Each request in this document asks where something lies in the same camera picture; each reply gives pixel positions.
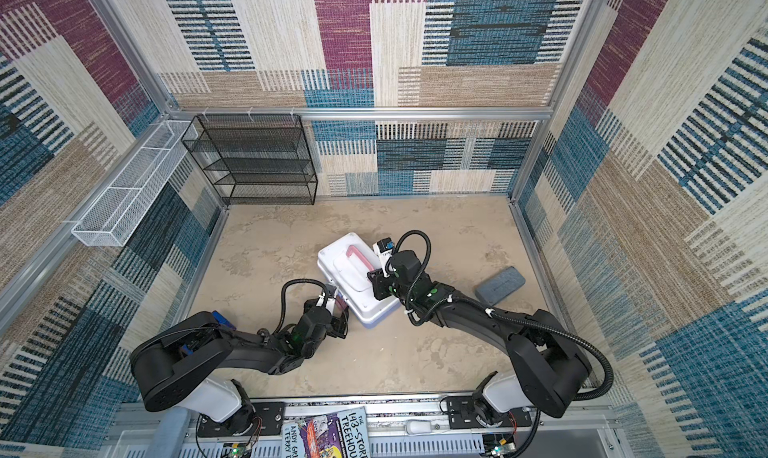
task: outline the white box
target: white box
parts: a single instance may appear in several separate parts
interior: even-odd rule
[[[356,248],[359,253],[351,251],[350,247]],[[377,326],[379,321],[400,306],[397,297],[390,296],[381,301],[373,297],[373,285],[367,272],[381,266],[376,254],[357,233],[345,234],[320,250],[317,266],[339,289],[344,301],[366,328]]]

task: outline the pink handle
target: pink handle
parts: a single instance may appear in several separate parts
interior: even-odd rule
[[[373,271],[374,268],[371,266],[370,262],[366,260],[366,257],[360,253],[360,250],[358,250],[354,244],[351,244],[350,247],[346,250],[346,257],[349,258],[353,254],[357,256],[360,261],[362,261],[362,263],[368,268],[368,271]]]

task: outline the book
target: book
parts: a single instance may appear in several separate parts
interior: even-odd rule
[[[283,424],[283,458],[371,458],[364,407]]]

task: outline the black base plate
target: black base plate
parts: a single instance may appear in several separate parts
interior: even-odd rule
[[[443,403],[446,404],[446,409],[448,410],[448,422],[451,425],[451,430],[484,428],[484,426],[477,421],[475,405],[472,402],[471,395],[448,396],[444,399]],[[522,408],[514,408],[510,411],[514,416],[514,421],[517,422],[518,427],[523,428],[533,424],[531,421],[531,414],[523,411]],[[512,420],[509,418],[509,414],[504,415],[501,427],[513,428]]]
[[[261,435],[272,436],[283,433],[283,416],[285,414],[286,404],[282,401],[265,401],[254,403],[256,416],[261,416]],[[248,430],[243,436],[245,440],[253,432]],[[221,424],[212,420],[200,421],[200,428],[197,430],[200,438],[221,438],[222,436],[232,436],[226,432]]]

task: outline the wire mesh rack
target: wire mesh rack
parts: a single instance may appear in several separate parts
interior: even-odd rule
[[[227,204],[314,204],[317,174],[301,118],[206,115],[189,125],[187,151]]]
[[[85,212],[72,234],[86,246],[125,246],[186,154],[188,121],[163,122]]]

